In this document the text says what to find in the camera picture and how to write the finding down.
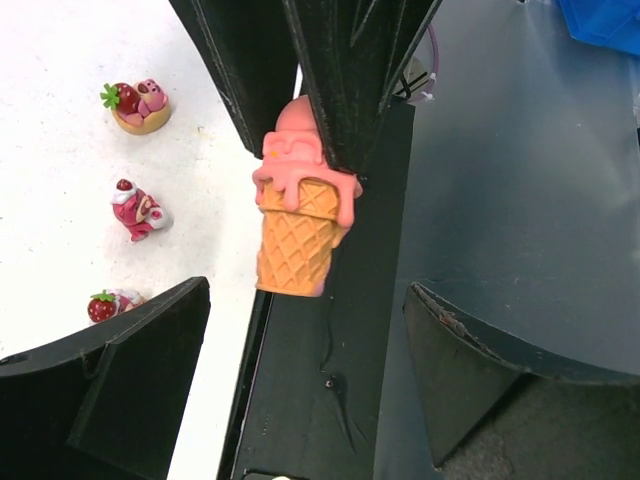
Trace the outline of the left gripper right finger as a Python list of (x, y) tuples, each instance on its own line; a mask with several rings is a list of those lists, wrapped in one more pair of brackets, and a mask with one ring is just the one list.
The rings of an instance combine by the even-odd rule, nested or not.
[(412, 283), (403, 307), (448, 479), (635, 479), (639, 379), (529, 344)]

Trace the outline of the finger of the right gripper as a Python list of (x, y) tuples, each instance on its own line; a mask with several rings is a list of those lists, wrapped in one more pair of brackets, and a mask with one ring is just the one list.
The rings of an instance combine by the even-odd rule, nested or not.
[(401, 73), (439, 5), (438, 0), (284, 2), (331, 168), (366, 171)]
[(293, 98), (297, 56), (277, 0), (171, 0), (245, 148), (260, 158), (264, 135)]

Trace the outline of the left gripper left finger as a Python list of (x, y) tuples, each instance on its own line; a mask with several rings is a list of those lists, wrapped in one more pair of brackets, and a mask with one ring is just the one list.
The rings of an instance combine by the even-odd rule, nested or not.
[(192, 277), (2, 359), (2, 478), (167, 478), (209, 311)]

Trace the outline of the pink ice cream toy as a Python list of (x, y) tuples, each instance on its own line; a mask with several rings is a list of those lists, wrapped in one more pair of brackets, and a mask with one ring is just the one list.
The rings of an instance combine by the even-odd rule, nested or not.
[(263, 214), (256, 288), (318, 297), (333, 250), (354, 224), (362, 186), (354, 174), (329, 167), (306, 95), (284, 107), (262, 153), (252, 175)]

